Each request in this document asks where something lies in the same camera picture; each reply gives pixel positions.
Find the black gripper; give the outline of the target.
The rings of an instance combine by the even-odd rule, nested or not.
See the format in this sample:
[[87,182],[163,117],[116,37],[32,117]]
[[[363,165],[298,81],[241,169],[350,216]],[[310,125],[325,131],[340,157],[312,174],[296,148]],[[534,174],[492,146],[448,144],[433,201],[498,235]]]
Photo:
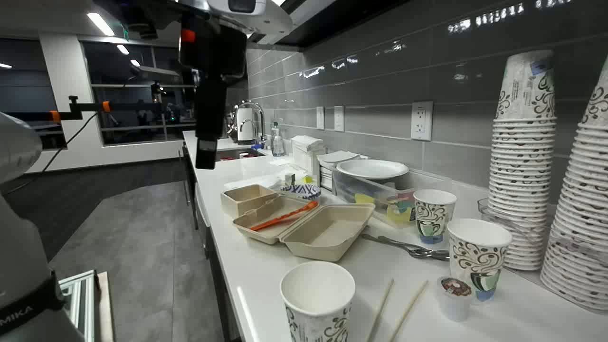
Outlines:
[[213,169],[217,140],[222,134],[226,87],[230,77],[241,77],[245,68],[247,36],[211,17],[182,15],[180,62],[199,74],[194,93],[196,167]]

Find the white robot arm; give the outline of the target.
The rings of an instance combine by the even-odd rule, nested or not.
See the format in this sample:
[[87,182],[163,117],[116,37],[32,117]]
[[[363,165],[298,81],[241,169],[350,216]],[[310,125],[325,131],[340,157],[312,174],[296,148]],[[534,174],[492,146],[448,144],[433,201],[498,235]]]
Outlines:
[[228,79],[243,74],[247,34],[283,34],[293,28],[293,18],[272,0],[169,0],[167,13],[180,22],[180,62],[199,74],[194,165],[213,169]]

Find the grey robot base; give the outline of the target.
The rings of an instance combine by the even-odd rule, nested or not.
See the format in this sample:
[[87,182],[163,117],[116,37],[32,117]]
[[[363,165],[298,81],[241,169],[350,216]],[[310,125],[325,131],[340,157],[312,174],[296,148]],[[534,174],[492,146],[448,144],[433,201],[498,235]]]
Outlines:
[[[40,136],[0,113],[0,182],[9,182],[40,157]],[[47,265],[40,231],[0,195],[0,342],[82,342]]]

